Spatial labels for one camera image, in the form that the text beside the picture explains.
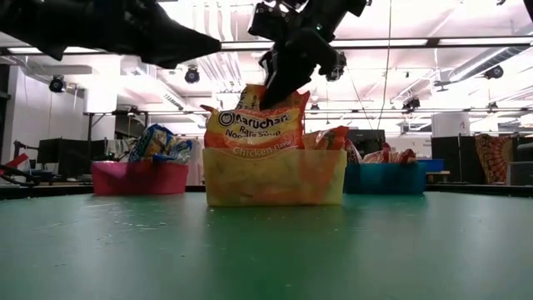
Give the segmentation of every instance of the yellow plastic container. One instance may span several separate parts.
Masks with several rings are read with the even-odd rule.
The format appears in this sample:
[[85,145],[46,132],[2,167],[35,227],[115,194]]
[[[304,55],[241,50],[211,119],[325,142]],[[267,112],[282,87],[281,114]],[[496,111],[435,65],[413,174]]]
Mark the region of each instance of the yellow plastic container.
[[203,150],[210,206],[340,205],[346,152],[286,149],[265,158]]

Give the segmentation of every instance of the snack bag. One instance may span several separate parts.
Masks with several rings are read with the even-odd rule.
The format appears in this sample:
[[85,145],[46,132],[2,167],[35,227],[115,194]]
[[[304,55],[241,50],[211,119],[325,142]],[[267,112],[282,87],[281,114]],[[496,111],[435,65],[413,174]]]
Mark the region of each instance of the snack bag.
[[[250,109],[258,111],[259,103],[261,103],[266,90],[267,88],[262,85],[247,84],[247,86],[241,92],[241,98],[235,109]],[[272,109],[300,108],[303,111],[306,109],[309,96],[311,96],[309,92],[305,92],[303,94],[293,92],[285,99],[285,101],[279,102]]]
[[174,134],[158,124],[148,127],[139,137],[129,155],[129,162],[151,160],[154,154],[163,153]]
[[349,138],[346,138],[344,141],[344,150],[346,150],[346,155],[348,159],[348,164],[350,163],[362,163],[363,159],[361,154],[357,151],[356,146],[351,142]]
[[305,149],[308,150],[341,150],[344,148],[348,127],[310,132],[303,135]]
[[274,150],[303,148],[303,111],[278,108],[266,111],[211,111],[205,134],[206,148],[231,148],[242,158],[263,158]]
[[191,152],[191,140],[183,140],[173,136],[165,147],[163,153],[156,153],[153,155],[153,161],[187,164],[189,159],[191,159]]
[[416,163],[416,155],[411,149],[402,152],[391,151],[388,143],[383,144],[383,150],[370,153],[363,159],[364,163]]

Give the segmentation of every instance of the pink bin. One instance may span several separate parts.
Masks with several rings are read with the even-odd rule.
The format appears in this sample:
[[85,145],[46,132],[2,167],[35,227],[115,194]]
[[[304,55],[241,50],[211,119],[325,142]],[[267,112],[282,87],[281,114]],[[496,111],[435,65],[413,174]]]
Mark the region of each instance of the pink bin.
[[185,192],[189,167],[172,162],[93,162],[94,193],[172,195]]

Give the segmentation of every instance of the patterned fabric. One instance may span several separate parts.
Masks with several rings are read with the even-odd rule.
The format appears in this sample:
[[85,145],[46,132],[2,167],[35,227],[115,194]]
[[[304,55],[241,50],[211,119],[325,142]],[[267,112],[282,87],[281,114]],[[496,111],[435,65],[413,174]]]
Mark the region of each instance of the patterned fabric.
[[512,162],[511,137],[491,137],[488,134],[476,136],[476,151],[480,157],[486,182],[505,183],[507,164]]

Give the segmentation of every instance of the fluorescent light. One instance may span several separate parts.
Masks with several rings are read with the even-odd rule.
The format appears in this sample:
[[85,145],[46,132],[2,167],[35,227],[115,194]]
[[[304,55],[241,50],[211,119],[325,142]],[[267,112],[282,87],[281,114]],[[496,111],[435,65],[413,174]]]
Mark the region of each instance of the fluorescent light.
[[463,46],[463,45],[508,45],[508,44],[525,44],[531,45],[533,37],[479,37],[479,38],[442,38],[439,41],[440,46]]
[[388,47],[389,41],[392,47],[409,47],[426,45],[427,39],[396,39],[396,40],[336,40],[331,42],[334,48],[366,48],[366,47]]
[[[13,54],[42,54],[41,50],[35,47],[9,47],[7,49]],[[65,53],[101,53],[101,50],[88,49],[84,47],[67,47]]]
[[253,42],[222,42],[222,50],[240,50],[240,51],[254,51],[254,50],[268,50],[274,45],[274,42],[269,41],[253,41]]

